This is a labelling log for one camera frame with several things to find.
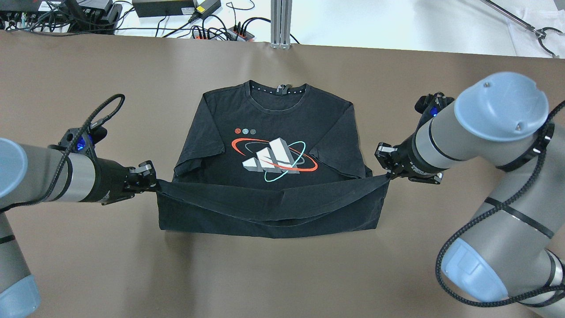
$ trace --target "metal tool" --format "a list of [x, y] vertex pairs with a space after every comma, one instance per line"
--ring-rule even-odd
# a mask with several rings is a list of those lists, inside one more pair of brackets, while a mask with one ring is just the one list
[[541, 47], [548, 52], [549, 54], [551, 54], [551, 57], [553, 58], [559, 58], [558, 55], [555, 55], [555, 53], [553, 53], [551, 50], [549, 50], [543, 43], [543, 40], [545, 39], [545, 37], [547, 36], [546, 31], [555, 31], [557, 32], [559, 35], [563, 35], [563, 32], [559, 29], [553, 28], [553, 27], [545, 27], [545, 28], [541, 28], [541, 29], [536, 29], [533, 25], [527, 23], [526, 21], [520, 19], [519, 17], [515, 16], [514, 14], [508, 12], [506, 9], [504, 9], [503, 7], [497, 5], [496, 3], [492, 2], [491, 0], [480, 0], [482, 3], [486, 4], [487, 6], [495, 9], [496, 11], [500, 12], [502, 15], [504, 15], [505, 17], [509, 18], [510, 20], [514, 21], [515, 23], [518, 23], [520, 26], [522, 26], [524, 29], [528, 30], [528, 31], [532, 31], [536, 37], [537, 37], [537, 41], [540, 43]]

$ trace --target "black t-shirt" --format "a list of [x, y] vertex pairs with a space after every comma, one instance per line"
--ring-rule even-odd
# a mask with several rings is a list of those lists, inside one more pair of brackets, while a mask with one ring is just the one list
[[203, 95], [174, 182], [280, 190], [368, 177], [351, 102], [253, 81]]
[[159, 181], [164, 230], [271, 238], [374, 229], [389, 179], [371, 176], [351, 102], [253, 81], [203, 95]]

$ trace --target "graphic print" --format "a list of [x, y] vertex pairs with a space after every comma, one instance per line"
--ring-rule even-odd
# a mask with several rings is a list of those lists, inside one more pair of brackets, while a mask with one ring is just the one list
[[[273, 141], [252, 139], [252, 138], [238, 138], [232, 141], [232, 148], [239, 154], [245, 154], [238, 148], [237, 144], [245, 141], [244, 148], [251, 154], [253, 151], [249, 148], [253, 144], [265, 144], [267, 147], [255, 152], [256, 157], [249, 158], [242, 162], [242, 166], [248, 171], [264, 172], [264, 179], [266, 182], [277, 181], [285, 174], [299, 174], [300, 172], [312, 172], [318, 169], [318, 164], [307, 154], [306, 143], [304, 141], [295, 141], [287, 144], [282, 138], [277, 138]], [[302, 145], [302, 150], [291, 148], [294, 145]], [[308, 168], [297, 167], [306, 164], [308, 159]], [[268, 178], [268, 173], [280, 174], [276, 178]]]

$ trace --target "power adapter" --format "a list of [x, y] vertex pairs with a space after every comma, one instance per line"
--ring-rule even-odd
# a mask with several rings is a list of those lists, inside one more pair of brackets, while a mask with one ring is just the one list
[[198, 7], [196, 7], [196, 12], [198, 17], [204, 20], [214, 13], [221, 5], [220, 0], [204, 0]]
[[137, 16], [192, 15], [194, 0], [132, 0]]

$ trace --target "adidas logo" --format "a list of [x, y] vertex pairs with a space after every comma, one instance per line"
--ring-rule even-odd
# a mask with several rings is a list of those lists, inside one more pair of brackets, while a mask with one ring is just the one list
[[294, 158], [286, 141], [277, 138], [269, 141], [269, 146], [256, 152], [257, 157], [245, 160], [242, 164], [248, 171], [270, 172], [270, 173], [300, 173], [296, 169], [298, 161], [302, 159], [302, 153], [298, 154], [298, 158]]

